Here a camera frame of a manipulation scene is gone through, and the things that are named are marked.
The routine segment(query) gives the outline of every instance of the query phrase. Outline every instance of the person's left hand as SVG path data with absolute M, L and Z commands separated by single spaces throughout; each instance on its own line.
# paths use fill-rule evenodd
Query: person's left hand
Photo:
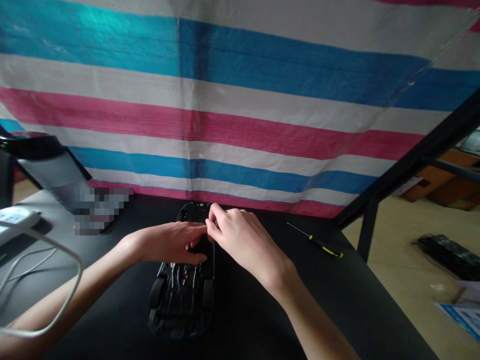
M 194 247 L 207 226 L 197 222 L 169 222 L 146 227 L 125 236 L 116 246 L 129 253 L 135 262 L 155 261 L 198 265 L 207 260 L 204 254 L 193 254 L 187 247 Z

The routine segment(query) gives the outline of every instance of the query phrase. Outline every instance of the white stripe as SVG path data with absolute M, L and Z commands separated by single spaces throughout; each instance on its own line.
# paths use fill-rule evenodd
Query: white stripe
M 342 155 L 335 159 L 316 160 L 213 142 L 124 135 L 27 123 L 22 125 L 27 131 L 55 135 L 65 146 L 181 159 L 207 159 L 225 164 L 304 176 L 314 176 L 321 171 L 346 171 L 378 177 L 395 163 L 393 160 L 358 155 Z
M 435 59 L 478 14 L 454 6 L 372 0 L 75 0 L 119 12 L 181 17 L 343 49 Z M 464 70 L 452 62 L 449 69 Z
M 346 133 L 372 129 L 426 135 L 449 114 L 6 54 L 0 54 L 0 86 L 230 114 Z
M 437 69 L 480 70 L 480 32 L 467 31 L 433 63 Z
M 260 201 L 278 201 L 294 204 L 301 200 L 311 200 L 325 204 L 346 206 L 358 196 L 356 194 L 327 189 L 309 189 L 303 193 L 292 193 L 278 190 L 265 190 L 254 186 L 205 178 L 186 179 L 151 174 L 137 174 L 120 170 L 102 170 L 90 167 L 86 169 L 95 180 L 99 181 L 138 184 L 143 187 L 184 191 L 205 191 Z
M 3 103 L 0 102 L 0 119 L 10 119 L 16 120 L 15 116 L 13 116 L 10 111 L 5 107 Z

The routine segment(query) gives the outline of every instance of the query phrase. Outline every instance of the floor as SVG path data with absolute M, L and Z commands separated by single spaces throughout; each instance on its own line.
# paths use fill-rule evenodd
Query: floor
M 21 181 L 15 185 L 14 202 L 36 191 L 29 181 Z M 343 231 L 354 247 L 361 226 L 358 219 Z M 434 304 L 450 303 L 459 289 L 449 273 L 410 244 L 426 233 L 445 234 L 480 254 L 480 211 L 391 196 L 378 209 L 368 265 L 441 360 L 480 359 L 480 343 Z

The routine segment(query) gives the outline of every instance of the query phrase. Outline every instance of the black bottle cap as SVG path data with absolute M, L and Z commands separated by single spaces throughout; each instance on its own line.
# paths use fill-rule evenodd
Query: black bottle cap
M 43 132 L 15 131 L 0 135 L 0 150 L 17 159 L 45 160 L 64 153 L 56 136 Z

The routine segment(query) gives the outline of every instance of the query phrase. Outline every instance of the screwdriver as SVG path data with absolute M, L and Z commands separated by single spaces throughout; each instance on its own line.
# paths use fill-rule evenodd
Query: screwdriver
M 297 229 L 299 232 L 301 232 L 302 234 L 305 234 L 308 239 L 312 240 L 315 245 L 319 246 L 322 250 L 326 251 L 327 253 L 329 253 L 330 255 L 333 255 L 333 256 L 336 256 L 337 258 L 341 259 L 344 257 L 344 253 L 341 252 L 341 251 L 335 251 L 335 250 L 332 250 L 332 248 L 328 249 L 326 247 L 326 245 L 317 237 L 314 237 L 313 235 L 308 235 L 305 231 L 302 231 L 300 230 L 298 227 L 296 226 L 293 226 L 291 223 L 287 222 L 288 225 L 290 225 L 292 228 L 294 229 Z

